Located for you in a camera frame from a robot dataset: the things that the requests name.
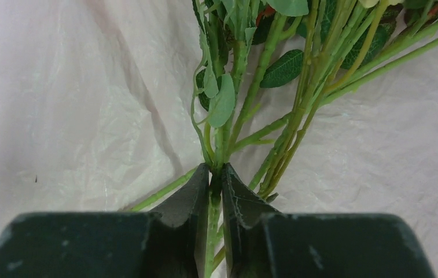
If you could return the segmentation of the purple wrapping paper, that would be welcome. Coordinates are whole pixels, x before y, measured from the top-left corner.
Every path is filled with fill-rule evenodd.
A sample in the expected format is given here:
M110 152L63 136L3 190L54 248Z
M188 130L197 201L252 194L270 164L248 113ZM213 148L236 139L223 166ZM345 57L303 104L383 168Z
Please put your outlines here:
M0 1L0 233L32 211L118 210L202 161L188 1ZM438 276L438 47L320 108L284 212L385 212Z

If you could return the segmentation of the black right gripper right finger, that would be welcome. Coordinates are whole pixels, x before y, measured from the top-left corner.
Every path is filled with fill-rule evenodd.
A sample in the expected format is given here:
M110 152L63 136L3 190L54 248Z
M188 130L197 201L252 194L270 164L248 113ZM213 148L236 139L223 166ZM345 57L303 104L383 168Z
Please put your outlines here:
M434 277L415 233L384 213L282 213L222 170L228 277Z

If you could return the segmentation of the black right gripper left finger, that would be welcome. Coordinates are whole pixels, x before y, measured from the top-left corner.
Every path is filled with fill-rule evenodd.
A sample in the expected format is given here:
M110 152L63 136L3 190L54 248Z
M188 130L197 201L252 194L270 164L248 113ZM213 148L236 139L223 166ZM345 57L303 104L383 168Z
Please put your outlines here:
M20 214L0 235L0 277L204 277L209 168L148 212Z

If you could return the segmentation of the pink and yellow flower bouquet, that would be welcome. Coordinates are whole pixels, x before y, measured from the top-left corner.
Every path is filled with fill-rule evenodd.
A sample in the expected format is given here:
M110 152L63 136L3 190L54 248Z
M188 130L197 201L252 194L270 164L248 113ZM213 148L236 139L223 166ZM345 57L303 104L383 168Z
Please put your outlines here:
M295 170L292 159L312 159L298 148L321 108L349 93L382 95L394 89L381 124L361 126L349 142L364 153L355 167L342 148L330 148L341 178L376 177L354 189L314 182L301 189L316 204L338 209L380 207L412 217L429 242L438 272L438 1L180 1L180 19L142 13L140 43L156 44L151 25L174 34L186 27L201 46L186 74L191 111L186 139L213 167L254 145L268 154L253 168L251 189L273 200Z

